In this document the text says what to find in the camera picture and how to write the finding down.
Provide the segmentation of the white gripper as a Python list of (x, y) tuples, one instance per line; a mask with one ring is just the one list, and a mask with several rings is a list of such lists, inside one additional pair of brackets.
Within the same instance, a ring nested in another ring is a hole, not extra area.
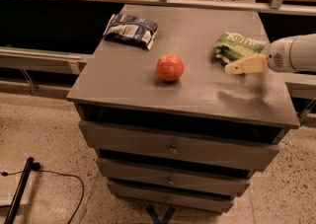
[(268, 45), (267, 57), (246, 56), (224, 70), (229, 75), (261, 73), (268, 65), (275, 72), (316, 72), (316, 34), (280, 38)]

